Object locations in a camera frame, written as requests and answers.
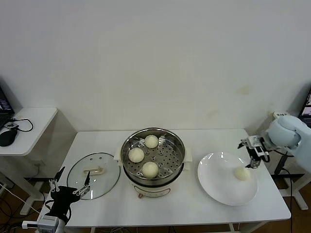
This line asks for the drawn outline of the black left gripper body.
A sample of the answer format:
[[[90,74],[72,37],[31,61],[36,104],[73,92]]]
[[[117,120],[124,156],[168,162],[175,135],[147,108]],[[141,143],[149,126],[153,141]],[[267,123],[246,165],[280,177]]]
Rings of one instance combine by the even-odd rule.
[[[53,205],[51,210],[47,213],[54,217],[67,217],[70,205],[80,199],[76,188],[59,186],[59,191],[51,192]]]

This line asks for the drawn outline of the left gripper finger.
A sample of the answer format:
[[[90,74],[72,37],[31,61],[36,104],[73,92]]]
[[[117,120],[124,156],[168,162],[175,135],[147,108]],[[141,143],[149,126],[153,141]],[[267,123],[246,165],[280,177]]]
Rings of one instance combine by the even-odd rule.
[[[73,192],[73,194],[75,195],[85,195],[90,191],[90,172],[88,172],[85,182],[84,182],[84,186],[76,191]]]
[[[65,167],[62,167],[55,175],[53,179],[49,179],[49,185],[51,188],[51,192],[59,192],[60,188],[58,186],[58,182],[62,176],[63,171],[65,170]]]

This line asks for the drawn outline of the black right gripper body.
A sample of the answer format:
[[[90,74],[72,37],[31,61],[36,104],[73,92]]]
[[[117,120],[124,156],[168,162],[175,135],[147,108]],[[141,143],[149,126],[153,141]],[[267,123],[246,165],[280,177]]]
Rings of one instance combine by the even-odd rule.
[[[258,159],[259,164],[261,163],[261,161],[264,161],[266,163],[269,162],[269,152],[265,150],[263,147],[254,147],[250,151],[251,151],[250,157]]]

